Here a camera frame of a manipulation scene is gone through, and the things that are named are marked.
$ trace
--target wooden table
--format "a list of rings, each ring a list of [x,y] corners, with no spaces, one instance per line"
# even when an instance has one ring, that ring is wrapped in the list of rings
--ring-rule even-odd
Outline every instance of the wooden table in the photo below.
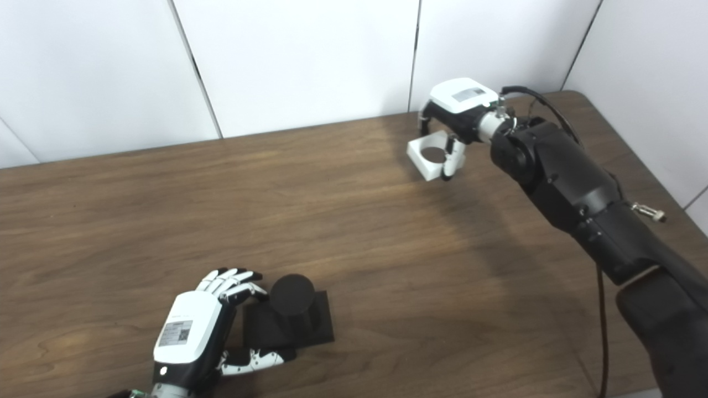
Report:
[[[592,105],[550,98],[632,199],[668,212],[656,233],[708,271],[705,237]],[[0,171],[0,395],[149,390],[175,295],[228,266],[266,287],[310,277],[336,342],[218,397],[593,397],[593,263],[488,147],[425,183],[405,155],[415,136],[403,114]],[[611,395],[654,386],[615,291]]]

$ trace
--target white robotic hand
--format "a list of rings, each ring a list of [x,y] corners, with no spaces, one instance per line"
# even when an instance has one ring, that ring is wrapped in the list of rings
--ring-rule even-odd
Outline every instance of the white robotic hand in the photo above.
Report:
[[[196,290],[177,296],[155,343],[153,397],[196,397],[222,375],[270,368],[295,359],[295,350],[224,350],[236,307],[250,297],[267,300],[263,276],[243,268],[210,272]]]

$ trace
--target white wall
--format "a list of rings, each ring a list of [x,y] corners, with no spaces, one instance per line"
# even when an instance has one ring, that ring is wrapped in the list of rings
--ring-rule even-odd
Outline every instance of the white wall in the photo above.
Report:
[[[0,166],[217,138],[169,4],[0,1]],[[423,0],[411,87],[418,0],[176,0],[227,137],[406,112],[459,76],[557,90],[597,4]]]
[[[164,0],[3,0],[0,38],[0,118],[40,161],[218,138]]]
[[[37,158],[0,119],[0,169],[36,163]]]
[[[417,0],[176,0],[225,137],[406,112]]]
[[[708,186],[707,17],[706,1],[605,1],[564,87],[587,95],[682,206]]]
[[[563,84],[599,0],[423,0],[411,110],[448,79],[498,91]]]

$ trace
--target panel seam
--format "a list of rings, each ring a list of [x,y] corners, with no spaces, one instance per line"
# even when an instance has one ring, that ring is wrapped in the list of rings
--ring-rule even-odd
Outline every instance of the panel seam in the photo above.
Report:
[[[418,34],[421,31],[421,7],[423,6],[423,0],[418,0],[418,17],[416,20],[416,39],[413,42],[413,62],[411,63],[411,82],[408,87],[408,108],[407,111],[411,111],[411,100],[413,99],[413,76],[416,73],[416,55],[418,54]]]
[[[695,203],[695,201],[698,200],[698,198],[700,198],[704,193],[706,193],[706,191],[708,191],[708,186],[706,186],[705,188],[703,188],[703,189],[698,193],[698,195],[695,196],[695,198],[691,199],[691,200],[688,202],[688,204],[683,207],[683,211],[688,210],[688,208],[691,207],[691,205],[692,205],[693,203]]]
[[[576,61],[578,60],[578,56],[580,55],[580,51],[583,49],[583,46],[585,45],[585,40],[588,38],[588,34],[590,33],[590,29],[593,27],[593,23],[595,22],[595,18],[598,16],[598,12],[600,12],[600,7],[603,5],[604,0],[600,0],[600,3],[598,3],[598,7],[595,8],[595,13],[593,14],[593,19],[590,19],[590,23],[588,24],[588,28],[585,30],[585,35],[583,35],[582,41],[580,41],[580,45],[578,46],[578,51],[576,51],[575,57],[573,57],[573,61],[571,62],[571,66],[568,68],[568,72],[566,73],[565,79],[563,79],[563,84],[561,84],[561,91],[563,91],[566,88],[566,83],[568,82],[568,78],[571,76],[571,72],[573,71],[573,67],[575,66]]]
[[[20,142],[20,144],[22,144],[23,147],[25,147],[25,149],[27,149],[27,152],[29,152],[30,155],[32,155],[32,157],[35,158],[35,160],[37,161],[37,163],[44,163],[43,161],[40,160],[40,158],[37,156],[37,154],[35,154],[35,152],[33,152],[33,151],[30,149],[30,147],[20,138],[20,136],[17,135],[17,133],[15,132],[15,130],[12,130],[12,129],[10,128],[10,125],[7,124],[7,122],[6,122],[2,117],[0,117],[0,123],[4,124],[5,127],[7,127],[7,130],[8,130],[10,133],[12,133],[12,135],[15,136],[15,138]]]
[[[189,44],[189,40],[187,39],[187,35],[184,31],[184,26],[182,25],[182,20],[179,17],[179,13],[177,12],[177,7],[174,4],[174,0],[166,0],[167,5],[170,8],[170,11],[172,11],[172,16],[175,20],[175,24],[177,25],[177,31],[179,32],[179,35],[182,38],[182,44],[184,44],[184,48],[187,52],[187,57],[189,58],[190,62],[192,63],[192,68],[194,70],[194,75],[197,78],[197,83],[199,84],[199,89],[202,91],[202,96],[204,97],[204,102],[207,104],[207,109],[209,110],[209,115],[212,118],[212,123],[214,123],[214,128],[217,131],[217,134],[219,135],[219,139],[223,140],[224,135],[222,134],[221,131],[221,126],[219,126],[219,121],[217,119],[216,112],[214,112],[214,106],[212,105],[211,98],[209,98],[209,93],[207,92],[207,87],[204,85],[204,81],[202,80],[202,74],[199,72],[199,67],[197,66],[197,61],[194,59],[194,53],[192,52],[192,47]]]

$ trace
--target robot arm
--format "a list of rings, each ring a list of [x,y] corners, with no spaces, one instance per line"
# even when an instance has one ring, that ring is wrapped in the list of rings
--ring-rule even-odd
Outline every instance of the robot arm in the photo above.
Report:
[[[552,106],[560,128],[541,118],[517,118],[501,95],[471,79],[436,86],[421,111],[421,134],[436,118],[449,141],[491,146],[492,162],[516,180],[551,225],[570,234],[615,285],[622,316],[649,352],[665,398],[708,397],[708,280],[658,239],[635,212],[664,221],[662,212],[631,204],[615,177],[584,151],[569,122]],[[457,169],[447,145],[441,176]]]

